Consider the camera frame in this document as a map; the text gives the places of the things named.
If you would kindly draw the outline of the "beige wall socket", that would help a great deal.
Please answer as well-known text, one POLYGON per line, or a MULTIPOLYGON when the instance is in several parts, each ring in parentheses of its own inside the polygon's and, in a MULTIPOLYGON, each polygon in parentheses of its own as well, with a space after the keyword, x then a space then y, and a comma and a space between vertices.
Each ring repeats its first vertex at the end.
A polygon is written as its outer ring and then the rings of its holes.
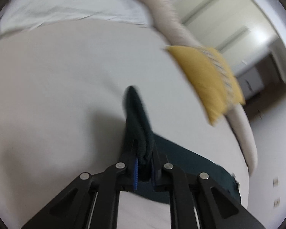
POLYGON ((276 187, 276 186, 278 186, 279 185, 279 178, 278 177, 275 177, 274 179, 273 179, 273 187, 276 187))
POLYGON ((280 198, 276 198, 274 200, 273 208, 277 208, 277 207, 279 207, 279 205, 280 205, 280 198))

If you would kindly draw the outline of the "cream wardrobe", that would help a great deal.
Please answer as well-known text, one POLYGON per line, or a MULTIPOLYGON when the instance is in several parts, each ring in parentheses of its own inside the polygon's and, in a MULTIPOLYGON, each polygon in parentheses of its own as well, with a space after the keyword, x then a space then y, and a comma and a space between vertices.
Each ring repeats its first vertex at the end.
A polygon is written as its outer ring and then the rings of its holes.
POLYGON ((204 46, 218 50, 239 76, 270 55, 279 74, 275 52, 279 35, 252 0, 173 0, 183 25, 204 46))

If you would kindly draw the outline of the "yellow patterned cushion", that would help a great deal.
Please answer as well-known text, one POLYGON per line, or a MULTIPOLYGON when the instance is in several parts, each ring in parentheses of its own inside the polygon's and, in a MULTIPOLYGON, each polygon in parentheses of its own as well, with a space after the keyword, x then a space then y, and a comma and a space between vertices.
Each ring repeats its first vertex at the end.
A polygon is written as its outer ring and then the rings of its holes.
POLYGON ((168 46, 189 83, 200 98, 209 123, 217 120, 245 98, 239 83, 222 54, 214 48, 168 46))

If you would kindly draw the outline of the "light grey bed sheet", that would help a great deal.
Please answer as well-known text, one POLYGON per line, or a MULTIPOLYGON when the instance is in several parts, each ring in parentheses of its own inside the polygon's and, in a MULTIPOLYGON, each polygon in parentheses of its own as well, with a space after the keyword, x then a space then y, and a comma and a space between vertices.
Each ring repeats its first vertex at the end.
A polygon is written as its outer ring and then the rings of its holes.
POLYGON ((209 124, 200 99, 148 27, 80 20, 0 39, 0 217, 21 228, 80 173, 117 162, 124 91, 134 85, 153 131, 249 177, 227 120, 209 124))

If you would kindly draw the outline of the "beige rolled duvet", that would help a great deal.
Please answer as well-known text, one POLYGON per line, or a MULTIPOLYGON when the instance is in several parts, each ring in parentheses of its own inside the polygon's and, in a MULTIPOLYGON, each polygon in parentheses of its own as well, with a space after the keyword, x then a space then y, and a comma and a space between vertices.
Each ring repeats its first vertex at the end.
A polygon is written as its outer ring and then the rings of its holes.
POLYGON ((209 123, 225 116, 239 142, 248 174, 258 165, 257 147, 244 111, 245 99, 239 83, 223 56, 202 46, 181 23, 170 0, 140 0, 149 9, 155 28, 170 43, 167 51, 177 61, 200 98, 209 123))

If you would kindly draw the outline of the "white bed pillow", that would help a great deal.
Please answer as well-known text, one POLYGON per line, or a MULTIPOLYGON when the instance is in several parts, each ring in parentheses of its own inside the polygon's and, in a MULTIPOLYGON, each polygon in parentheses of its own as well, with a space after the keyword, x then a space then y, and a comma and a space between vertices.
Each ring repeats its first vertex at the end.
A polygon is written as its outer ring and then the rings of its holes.
POLYGON ((138 0, 8 0, 0 12, 0 37, 82 19, 152 25, 151 15, 138 0))

